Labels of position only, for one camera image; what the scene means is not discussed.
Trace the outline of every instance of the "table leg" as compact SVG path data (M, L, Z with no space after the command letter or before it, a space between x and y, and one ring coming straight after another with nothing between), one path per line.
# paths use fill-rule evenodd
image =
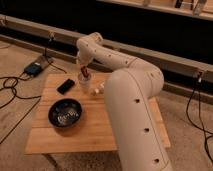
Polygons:
M58 167L58 163L50 154L42 154L55 168Z

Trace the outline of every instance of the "outlet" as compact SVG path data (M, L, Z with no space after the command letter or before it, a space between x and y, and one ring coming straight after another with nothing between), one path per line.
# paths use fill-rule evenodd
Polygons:
M195 78L203 78L205 73L206 73L205 70L197 69L197 71L194 73L193 77L195 77Z
M55 39L55 33L54 33L54 32L50 32L50 35L49 35L49 36L50 36L50 39L51 39L51 40L54 40L54 39Z

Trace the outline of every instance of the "small object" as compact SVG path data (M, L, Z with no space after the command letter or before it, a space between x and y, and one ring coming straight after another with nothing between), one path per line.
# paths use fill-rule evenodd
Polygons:
M88 78L88 77L89 77L89 73L88 73L88 71L87 71L87 67L86 67L86 66L83 66L83 67L81 68L81 73L83 74L83 76L84 76L85 78Z
M81 116L81 104L74 99L57 101L49 110L48 118L55 127L68 127L77 122Z
M82 88L82 91L84 93L87 93L90 88L90 80L91 80L91 74L88 73L87 77L84 77L83 73L78 74L78 82Z
M57 91L61 94L64 94L74 85L75 82L73 80L67 79L60 87L57 88Z
M24 73L27 75L36 77L42 71L41 65L39 63L31 63L26 68L24 68Z
M92 94L93 95L103 94L104 93L104 84L105 84L104 82L101 83L98 88L94 89L94 91L92 92Z

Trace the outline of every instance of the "black wall panel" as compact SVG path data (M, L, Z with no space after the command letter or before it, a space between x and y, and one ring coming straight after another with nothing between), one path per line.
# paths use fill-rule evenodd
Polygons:
M0 2L0 13L10 16L213 64L212 21L95 0Z

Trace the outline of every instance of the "cable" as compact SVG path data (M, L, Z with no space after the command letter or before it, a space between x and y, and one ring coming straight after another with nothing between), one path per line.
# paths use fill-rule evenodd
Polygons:
M11 47L13 45L13 42L9 43L6 46L0 47L0 49L8 49L9 47Z
M207 131L205 130L205 126L204 126L204 123L203 123L203 120L202 120L202 117L201 117L201 95L200 95L200 89L198 88L198 104L199 104L199 120L200 120L200 123L202 125L202 129L203 129L203 135L204 135L204 149L206 151L206 154L208 156L208 158L210 159L211 163L213 164L213 158L210 154L210 151L209 151L209 145L208 145L208 140L213 136L212 134L210 136L207 136L206 133Z
M196 84L195 84L195 86L194 86L194 88L193 88L192 94L191 94L191 96L190 96L190 98L189 98L189 101L188 101L188 104L187 104L187 107L186 107L186 115L187 115L187 118L188 118L189 122L192 124L192 126L194 126L195 128L197 128L197 129L203 131L203 135L204 135L204 149L205 149L205 151L206 151L206 154L207 154L209 160L211 161L211 163L212 163L212 165L213 165L213 158L212 158L212 156L211 156L211 154L210 154L209 145L208 145L208 140L210 140L211 138L213 138L213 133L205 129L205 125L204 125L204 122L203 122L202 117L201 117L201 94L200 94L200 83L201 83L201 75L198 77L198 80L196 81ZM197 89L197 91L198 91L198 106L199 106L199 107L198 107L198 110L199 110L198 117L199 117L199 121L200 121L200 123L201 123L201 127L198 126L197 124L195 124L195 123L191 120L191 118L190 118L190 116L189 116L189 113L188 113L189 105L190 105L190 102L191 102L191 100L192 100L192 97L194 96L194 93L195 93L196 89Z
M188 103L187 103L187 107L186 107L186 116L187 116L187 119L188 119L188 121L191 123L192 126L194 126L195 128L197 128L197 129L199 129L199 130L201 130L201 131L204 131L203 128L201 128L201 127L198 126L196 123L194 123L194 122L191 120L190 116L189 116L189 106L190 106L190 103L191 103L191 101L192 101L192 98L193 98L193 96L194 96L194 94L195 94L195 91L196 91L196 89L197 89L197 85L198 85L198 82L196 82L196 84L195 84L195 86L194 86L194 88L193 88L192 94L191 94L191 96L190 96L190 98L189 98L189 101L188 101ZM208 130L205 130L205 131L206 131L207 133L209 133L209 134L213 134L213 132L211 132L211 131L208 131Z
M26 116L33 110L33 108L40 102L39 98L33 106L24 114L24 116L15 124L15 126L7 133L7 135L0 141L0 145L10 136L10 134L17 128L17 126L26 118Z
M41 96L33 96L33 97L21 97L17 94L17 89L16 86L18 85L19 81L28 81L31 77L28 78L21 78L23 76L24 73L22 73L20 76L18 77L0 77L0 79L5 79L3 82L3 87L0 89L1 91L4 90L8 90L10 89L13 96L10 98L10 100L8 100L5 104L0 106L0 109L3 109L4 107L6 107L7 105L9 105L15 98L18 99L22 99L22 100L31 100L31 99L36 99L36 98L40 98Z
M58 70L64 72L65 74L67 74L67 71L65 71L64 69L62 69L62 68L60 68L60 67L57 67L57 66L53 65L53 64L49 61L49 58L50 58L50 57L47 55L47 48L48 48L49 44L50 44L52 41L53 41L53 38L50 38L50 39L48 40L47 45L46 45L45 48L44 48L44 54L43 54L43 55L44 55L44 57L45 57L45 59L46 59L46 61L48 62L49 65L51 65L52 67L54 67L54 68L56 68L56 69L58 69Z

